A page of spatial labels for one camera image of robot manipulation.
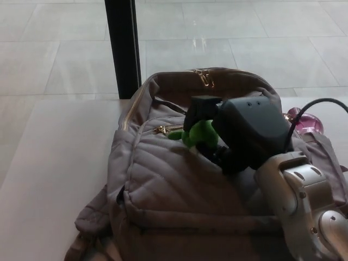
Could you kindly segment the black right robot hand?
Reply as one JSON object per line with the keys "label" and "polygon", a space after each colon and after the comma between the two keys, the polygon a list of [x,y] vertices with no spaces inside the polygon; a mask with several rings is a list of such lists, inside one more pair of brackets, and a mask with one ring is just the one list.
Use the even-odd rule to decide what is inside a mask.
{"label": "black right robot hand", "polygon": [[293,151],[289,122],[264,96],[222,100],[194,96],[185,115],[183,142],[227,174],[261,167]]}

